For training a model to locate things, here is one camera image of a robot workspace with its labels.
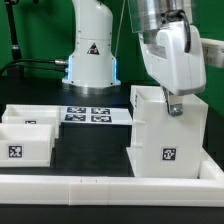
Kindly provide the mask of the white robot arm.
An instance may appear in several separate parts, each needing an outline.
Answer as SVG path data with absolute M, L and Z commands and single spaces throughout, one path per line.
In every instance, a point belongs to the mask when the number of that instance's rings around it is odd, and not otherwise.
M 75 50 L 62 83 L 82 93 L 104 92 L 120 84 L 111 53 L 113 15 L 98 0 L 72 0 Z M 199 32 L 188 19 L 185 0 L 128 0 L 132 31 L 138 35 L 147 73 L 162 87 L 168 113 L 183 113 L 180 98 L 206 86 Z

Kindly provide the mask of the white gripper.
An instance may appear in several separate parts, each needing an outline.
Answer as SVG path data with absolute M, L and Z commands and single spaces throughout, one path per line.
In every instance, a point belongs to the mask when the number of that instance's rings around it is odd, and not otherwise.
M 193 25 L 190 52 L 185 52 L 183 22 L 173 22 L 157 32 L 155 44 L 146 44 L 139 34 L 140 48 L 147 73 L 163 86 L 168 114 L 183 114 L 183 95 L 203 92 L 206 73 L 199 32 Z

